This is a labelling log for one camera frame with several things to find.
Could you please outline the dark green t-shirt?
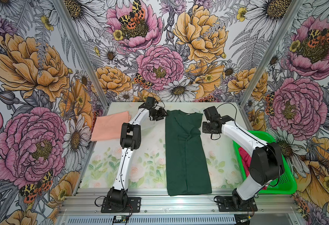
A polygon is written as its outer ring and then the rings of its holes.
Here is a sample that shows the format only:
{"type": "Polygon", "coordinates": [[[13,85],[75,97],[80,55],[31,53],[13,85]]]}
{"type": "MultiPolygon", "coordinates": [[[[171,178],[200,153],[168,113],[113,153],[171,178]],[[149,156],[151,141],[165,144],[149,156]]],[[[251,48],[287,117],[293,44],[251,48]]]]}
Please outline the dark green t-shirt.
{"type": "Polygon", "coordinates": [[[201,140],[201,113],[168,110],[165,119],[166,187],[168,195],[212,193],[201,140]]]}

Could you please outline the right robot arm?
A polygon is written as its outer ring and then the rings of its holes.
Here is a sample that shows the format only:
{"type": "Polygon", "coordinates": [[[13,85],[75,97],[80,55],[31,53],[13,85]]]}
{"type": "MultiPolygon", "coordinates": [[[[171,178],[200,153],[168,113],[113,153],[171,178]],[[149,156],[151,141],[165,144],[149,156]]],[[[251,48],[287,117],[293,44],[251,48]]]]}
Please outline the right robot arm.
{"type": "Polygon", "coordinates": [[[206,122],[203,133],[223,134],[231,138],[249,155],[251,162],[249,175],[244,182],[232,192],[226,201],[236,211],[246,211],[254,203],[255,195],[273,181],[279,183],[285,172],[280,146],[275,142],[265,142],[238,125],[232,117],[221,116],[215,106],[204,110],[206,122]]]}

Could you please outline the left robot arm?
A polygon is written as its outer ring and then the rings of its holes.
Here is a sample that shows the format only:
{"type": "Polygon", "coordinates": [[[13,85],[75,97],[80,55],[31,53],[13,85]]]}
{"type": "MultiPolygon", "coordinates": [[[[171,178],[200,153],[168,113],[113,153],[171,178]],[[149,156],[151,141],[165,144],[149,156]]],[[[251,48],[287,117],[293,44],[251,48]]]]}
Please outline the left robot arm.
{"type": "Polygon", "coordinates": [[[131,208],[128,196],[129,174],[133,161],[134,151],[139,149],[142,141],[141,124],[146,120],[159,121],[168,114],[163,107],[157,108],[158,101],[154,97],[148,97],[138,107],[138,112],[127,123],[123,123],[120,134],[121,159],[113,186],[107,193],[106,201],[110,206],[121,210],[131,208]]]}

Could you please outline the magenta t-shirt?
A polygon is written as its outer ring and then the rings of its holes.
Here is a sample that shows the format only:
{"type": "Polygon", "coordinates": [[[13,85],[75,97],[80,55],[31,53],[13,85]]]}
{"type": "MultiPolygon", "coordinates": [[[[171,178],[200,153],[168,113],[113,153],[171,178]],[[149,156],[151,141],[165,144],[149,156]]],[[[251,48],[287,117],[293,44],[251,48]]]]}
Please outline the magenta t-shirt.
{"type": "Polygon", "coordinates": [[[241,157],[241,161],[242,161],[242,165],[245,171],[246,176],[249,176],[249,168],[250,168],[250,164],[251,164],[251,157],[249,156],[249,154],[242,148],[239,148],[239,154],[241,157]]]}

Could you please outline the folded peach t-shirt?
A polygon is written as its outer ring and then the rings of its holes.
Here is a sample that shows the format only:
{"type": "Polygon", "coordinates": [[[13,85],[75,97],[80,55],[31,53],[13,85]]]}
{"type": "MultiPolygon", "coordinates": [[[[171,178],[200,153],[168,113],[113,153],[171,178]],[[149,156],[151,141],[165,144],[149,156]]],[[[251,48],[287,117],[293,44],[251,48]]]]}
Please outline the folded peach t-shirt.
{"type": "Polygon", "coordinates": [[[131,115],[128,111],[97,117],[93,127],[91,141],[119,139],[123,123],[128,123],[131,115]]]}

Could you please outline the small green circuit board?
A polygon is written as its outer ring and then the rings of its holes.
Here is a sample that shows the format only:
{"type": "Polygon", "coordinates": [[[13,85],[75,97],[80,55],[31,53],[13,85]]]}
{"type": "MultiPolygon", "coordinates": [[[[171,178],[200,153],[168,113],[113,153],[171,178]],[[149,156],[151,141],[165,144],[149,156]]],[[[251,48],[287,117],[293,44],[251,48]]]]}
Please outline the small green circuit board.
{"type": "Polygon", "coordinates": [[[127,224],[129,222],[130,217],[125,215],[117,215],[113,217],[112,224],[127,224]]]}

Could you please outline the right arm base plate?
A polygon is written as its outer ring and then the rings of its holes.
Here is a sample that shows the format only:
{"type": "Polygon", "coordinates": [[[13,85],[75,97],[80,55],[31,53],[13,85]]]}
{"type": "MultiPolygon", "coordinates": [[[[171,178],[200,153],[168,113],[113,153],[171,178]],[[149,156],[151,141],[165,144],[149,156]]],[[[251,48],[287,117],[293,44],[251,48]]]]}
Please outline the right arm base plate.
{"type": "Polygon", "coordinates": [[[254,198],[243,201],[233,196],[215,196],[214,202],[220,212],[257,212],[258,208],[254,198]]]}

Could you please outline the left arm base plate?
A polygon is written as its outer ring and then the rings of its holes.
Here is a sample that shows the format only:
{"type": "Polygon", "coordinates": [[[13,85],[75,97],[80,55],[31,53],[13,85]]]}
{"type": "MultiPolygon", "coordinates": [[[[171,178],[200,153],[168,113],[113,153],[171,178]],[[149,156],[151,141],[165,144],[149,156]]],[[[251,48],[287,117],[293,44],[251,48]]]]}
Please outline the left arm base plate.
{"type": "Polygon", "coordinates": [[[122,207],[114,203],[110,203],[107,198],[101,204],[101,213],[139,213],[141,210],[141,198],[130,197],[127,199],[127,205],[122,207]]]}

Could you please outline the aluminium mounting rail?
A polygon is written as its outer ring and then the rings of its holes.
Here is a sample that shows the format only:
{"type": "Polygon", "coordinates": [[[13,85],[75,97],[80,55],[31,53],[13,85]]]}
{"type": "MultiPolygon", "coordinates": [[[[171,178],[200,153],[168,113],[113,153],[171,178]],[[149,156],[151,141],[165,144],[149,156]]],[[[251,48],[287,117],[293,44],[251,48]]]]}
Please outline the aluminium mounting rail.
{"type": "MultiPolygon", "coordinates": [[[[68,197],[59,213],[58,225],[111,225],[116,213],[102,213],[100,205],[107,188],[80,188],[68,197]]],[[[133,189],[131,197],[140,197],[138,213],[129,219],[130,225],[220,225],[237,224],[244,219],[250,225],[304,225],[289,195],[264,195],[255,199],[247,211],[220,212],[215,196],[228,196],[229,189],[214,189],[210,195],[170,197],[165,188],[133,189]]]]}

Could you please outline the left aluminium frame post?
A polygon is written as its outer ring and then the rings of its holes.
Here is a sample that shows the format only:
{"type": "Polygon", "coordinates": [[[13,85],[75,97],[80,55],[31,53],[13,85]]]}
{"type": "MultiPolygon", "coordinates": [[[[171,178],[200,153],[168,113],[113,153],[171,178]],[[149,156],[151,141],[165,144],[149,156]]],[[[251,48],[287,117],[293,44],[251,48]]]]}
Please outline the left aluminium frame post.
{"type": "Polygon", "coordinates": [[[90,80],[94,86],[94,89],[97,92],[99,100],[101,101],[104,110],[107,112],[109,109],[110,101],[106,98],[105,93],[99,83],[99,80],[95,74],[95,69],[93,68],[90,59],[85,51],[85,48],[81,42],[81,38],[76,31],[75,25],[70,18],[70,14],[67,10],[67,7],[63,1],[54,1],[54,7],[58,12],[58,15],[63,23],[64,28],[66,29],[68,36],[70,37],[74,48],[79,55],[80,60],[84,65],[84,69],[89,75],[90,80]]]}

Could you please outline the aluminium frame post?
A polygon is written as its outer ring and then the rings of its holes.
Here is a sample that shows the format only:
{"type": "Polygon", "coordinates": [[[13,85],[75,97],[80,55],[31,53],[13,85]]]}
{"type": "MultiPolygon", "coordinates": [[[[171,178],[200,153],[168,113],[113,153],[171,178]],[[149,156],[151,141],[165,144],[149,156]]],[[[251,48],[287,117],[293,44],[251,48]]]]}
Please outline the aluminium frame post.
{"type": "Polygon", "coordinates": [[[267,68],[267,65],[275,53],[277,47],[280,45],[280,43],[283,41],[283,38],[285,34],[287,33],[288,29],[292,26],[293,20],[295,19],[296,15],[298,14],[301,5],[303,4],[303,1],[292,1],[288,11],[286,12],[279,29],[276,33],[274,33],[274,36],[272,38],[272,41],[269,44],[269,47],[266,49],[265,54],[263,58],[261,59],[258,67],[256,68],[256,71],[254,73],[253,78],[249,82],[248,87],[246,88],[241,100],[239,101],[240,107],[244,107],[245,103],[249,99],[249,97],[252,95],[257,83],[259,82],[260,78],[262,77],[263,73],[265,72],[265,69],[267,68]]]}
{"type": "Polygon", "coordinates": [[[70,18],[70,14],[67,10],[67,7],[63,1],[54,1],[54,7],[58,12],[58,15],[63,23],[64,28],[66,29],[68,36],[70,37],[74,48],[79,55],[80,60],[84,65],[84,69],[89,75],[90,80],[94,86],[94,89],[97,92],[99,100],[101,101],[104,110],[107,112],[109,109],[110,101],[106,98],[105,93],[99,83],[99,80],[95,74],[95,69],[93,68],[90,59],[85,51],[85,48],[81,42],[81,38],[76,31],[75,25],[70,18]]]}

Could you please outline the right aluminium frame post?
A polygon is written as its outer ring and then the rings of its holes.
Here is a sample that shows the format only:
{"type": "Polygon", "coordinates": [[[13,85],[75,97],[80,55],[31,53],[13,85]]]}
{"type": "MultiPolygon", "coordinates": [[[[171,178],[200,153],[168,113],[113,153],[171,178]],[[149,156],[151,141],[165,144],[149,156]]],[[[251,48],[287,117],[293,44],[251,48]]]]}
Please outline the right aluminium frame post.
{"type": "Polygon", "coordinates": [[[288,29],[292,26],[293,20],[295,19],[296,15],[298,14],[301,5],[303,4],[303,1],[292,1],[288,11],[286,12],[279,29],[276,33],[274,33],[274,36],[272,38],[272,41],[269,44],[269,47],[266,49],[265,54],[263,58],[261,59],[258,67],[256,68],[256,71],[254,73],[253,78],[249,82],[248,87],[246,88],[241,100],[239,101],[240,107],[244,107],[245,103],[249,99],[249,97],[252,95],[257,83],[259,82],[260,78],[262,77],[263,73],[265,72],[265,69],[267,68],[267,65],[275,53],[277,47],[280,45],[280,43],[283,41],[283,38],[285,34],[287,33],[288,29]]]}

